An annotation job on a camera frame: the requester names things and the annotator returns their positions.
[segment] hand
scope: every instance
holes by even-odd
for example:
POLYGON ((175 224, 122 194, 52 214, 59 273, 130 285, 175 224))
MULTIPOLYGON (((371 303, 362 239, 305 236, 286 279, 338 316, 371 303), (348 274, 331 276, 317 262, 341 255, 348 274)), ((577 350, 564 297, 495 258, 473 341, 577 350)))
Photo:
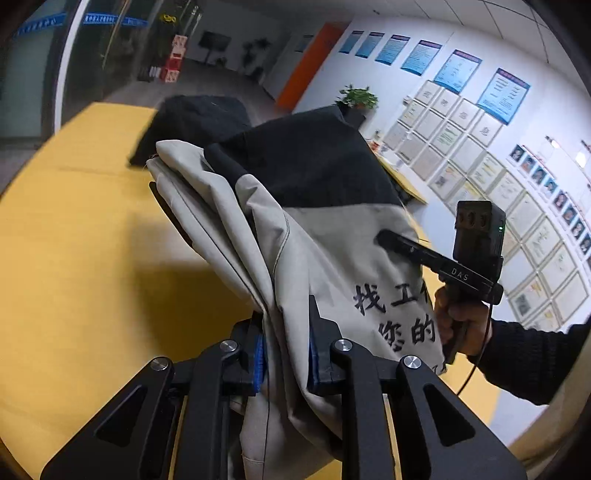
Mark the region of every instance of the hand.
MULTIPOLYGON (((449 303, 445 287, 435 293, 435 318, 437 328, 441 337, 441 344, 445 345, 453 337, 452 321, 470 322, 464 342, 459 351, 466 355, 478 355, 483 345, 486 333, 486 321, 488 320, 488 307, 479 301, 467 301, 462 303, 449 303)), ((492 337, 492 325, 489 328, 488 336, 484 345, 492 337)))

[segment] black fabric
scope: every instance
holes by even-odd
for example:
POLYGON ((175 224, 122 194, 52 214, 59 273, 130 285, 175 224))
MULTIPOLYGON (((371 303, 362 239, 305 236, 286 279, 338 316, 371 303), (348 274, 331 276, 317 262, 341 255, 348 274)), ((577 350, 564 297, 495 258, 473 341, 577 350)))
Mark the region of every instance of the black fabric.
POLYGON ((129 164, 145 166, 160 140, 183 140, 204 148, 250 127, 244 105, 233 97, 173 96, 164 101, 152 119, 129 164))
POLYGON ((282 207, 401 204, 390 176, 337 106, 267 122, 204 154, 231 185, 254 175, 282 207))
MULTIPOLYGON (((591 317, 567 333, 526 330, 517 322, 492 322, 492 337, 479 367, 486 379, 536 405, 550 403, 583 348, 591 317)), ((474 363, 476 357, 468 360, 474 363)))

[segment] orange door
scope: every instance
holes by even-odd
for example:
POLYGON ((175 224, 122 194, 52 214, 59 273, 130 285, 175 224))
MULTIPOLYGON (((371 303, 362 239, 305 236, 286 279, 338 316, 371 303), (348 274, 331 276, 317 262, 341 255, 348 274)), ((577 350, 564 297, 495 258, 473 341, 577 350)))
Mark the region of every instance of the orange door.
POLYGON ((278 106, 289 111, 296 107, 314 75, 316 75, 316 72, 318 72, 318 69, 344 31, 344 28, 337 25, 324 24, 277 98, 278 106))

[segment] framed certificate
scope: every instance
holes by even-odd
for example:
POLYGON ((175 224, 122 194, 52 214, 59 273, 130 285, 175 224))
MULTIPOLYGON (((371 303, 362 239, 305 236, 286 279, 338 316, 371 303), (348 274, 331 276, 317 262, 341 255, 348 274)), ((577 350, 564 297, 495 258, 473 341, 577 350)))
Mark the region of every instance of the framed certificate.
POLYGON ((558 245, 558 242, 560 242, 560 235, 556 232, 550 220, 545 218, 525 241, 525 247, 531 258, 534 259, 535 264, 540 265, 550 255, 554 247, 558 245))
POLYGON ((433 172, 439 168, 443 162, 443 157, 438 154, 435 150, 427 147, 418 156, 417 160, 413 163, 413 170, 423 180, 427 180, 433 172))
POLYGON ((511 213, 507 215, 507 222, 517 237, 523 238, 541 215, 542 210, 540 206, 530 194, 526 194, 511 210, 511 213))
POLYGON ((534 267, 525 252, 519 248, 515 254, 503 265, 501 271, 501 285, 507 293, 514 291, 526 278, 534 272, 534 267))
POLYGON ((439 132, 439 134, 435 137, 432 144, 442 154, 447 155, 449 151, 453 148, 453 146, 456 144, 461 134, 462 130, 460 130, 458 127, 454 127, 450 123, 447 123, 445 127, 443 127, 443 129, 439 132))
POLYGON ((548 300, 540 279, 536 276, 520 289, 509 303, 520 323, 530 317, 548 300))
POLYGON ((410 138, 407 138, 398 149, 398 156, 402 158, 406 163, 412 162, 419 152, 425 146, 425 142, 416 135, 412 134, 410 138))
POLYGON ((456 167, 447 163, 437 175, 435 175, 435 178, 429 186, 438 197, 441 198, 441 200, 445 200, 463 179, 464 175, 462 175, 456 167))
POLYGON ((394 150, 400 145, 400 142, 407 137, 407 135, 408 130, 406 127, 403 124, 396 122, 384 137, 384 143, 394 150))
POLYGON ((556 295, 554 304, 558 310, 563 323, 577 311, 581 304, 587 299, 587 289, 580 274, 571 278, 562 290, 556 295))
POLYGON ((421 116, 421 113, 423 113, 425 110, 425 106, 421 105, 420 103, 413 101, 410 103, 410 105, 406 108, 406 110, 404 111, 404 113, 401 115, 400 117, 400 121, 405 124, 408 125, 409 127, 412 127, 418 120, 418 118, 421 116))
POLYGON ((501 122, 488 114, 481 116, 472 128, 472 136, 485 147, 488 147, 501 129, 501 122))
POLYGON ((423 116, 418 127, 415 129, 415 132, 426 140, 429 140, 429 138, 433 136, 435 130, 439 128, 439 125, 441 125, 442 122, 443 118, 441 118, 435 112, 429 110, 423 116))
POLYGON ((469 181, 465 181, 447 201, 447 207, 455 214, 457 203, 462 200, 480 200, 480 192, 469 181))
POLYGON ((501 163, 487 152, 470 174, 470 179, 483 192, 486 192, 502 172, 503 166, 501 163))
POLYGON ((558 290, 574 269, 573 258, 570 256, 568 249, 561 245, 541 270, 542 278, 546 282, 549 292, 554 293, 558 290))
POLYGON ((549 304, 543 308, 542 311, 525 325, 526 328, 533 328, 542 332, 556 332, 560 329, 560 322, 558 316, 554 311, 554 307, 549 304))
POLYGON ((523 191, 524 188, 521 183, 506 171, 499 182, 492 188, 488 198, 506 212, 523 191))
POLYGON ((439 85, 435 85, 433 82, 428 80, 425 82, 423 87, 417 92, 415 98, 419 102, 424 103, 425 105, 429 105, 431 104, 431 102, 440 90, 441 87, 439 85))
POLYGON ((503 248, 501 249, 501 255, 505 259, 505 263, 507 262, 508 258, 511 256, 511 253, 518 244, 519 242, 515 235, 513 235, 511 230, 505 227, 505 235, 503 236, 503 248))
POLYGON ((450 120, 460 128, 466 130, 472 123, 472 120, 476 118, 478 112, 478 107, 464 98, 456 108, 456 111, 453 112, 450 120))
POLYGON ((460 148, 453 153, 452 162, 454 162, 462 172, 467 173, 476 160, 482 155, 482 152, 484 152, 484 149, 473 139, 468 137, 462 142, 460 148))
POLYGON ((457 103, 459 98, 460 97, 455 93, 450 92, 449 90, 444 90, 441 95, 437 97, 432 108, 443 116, 446 116, 457 103))

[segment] blue poster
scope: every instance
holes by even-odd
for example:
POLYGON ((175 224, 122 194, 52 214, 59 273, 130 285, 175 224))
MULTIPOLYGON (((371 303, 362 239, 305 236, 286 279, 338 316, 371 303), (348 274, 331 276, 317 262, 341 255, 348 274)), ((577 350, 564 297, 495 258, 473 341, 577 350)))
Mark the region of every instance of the blue poster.
POLYGON ((454 93, 460 93, 481 63, 482 59, 454 50, 433 82, 454 93))
POLYGON ((339 53, 350 53, 357 41, 361 38, 361 35, 363 35, 363 30, 353 30, 349 38, 343 43, 339 53))
POLYGON ((523 102, 530 85, 503 69, 498 69, 477 106, 496 119, 509 125, 523 102))
POLYGON ((355 56, 361 57, 362 59, 366 59, 367 57, 369 57, 383 36, 383 33, 370 32, 368 37, 363 41, 363 43, 359 47, 359 50, 357 51, 355 56))
POLYGON ((384 65, 393 64, 396 57, 400 54, 402 49, 406 46, 410 37, 403 37, 402 35, 392 35, 390 40, 386 42, 382 51, 378 54, 375 61, 383 63, 384 65))
POLYGON ((441 45, 439 43, 421 40, 418 45, 413 48, 413 51, 400 68, 421 76, 425 73, 425 70, 427 70, 427 67, 435 58, 435 55, 439 53, 440 49, 441 45))

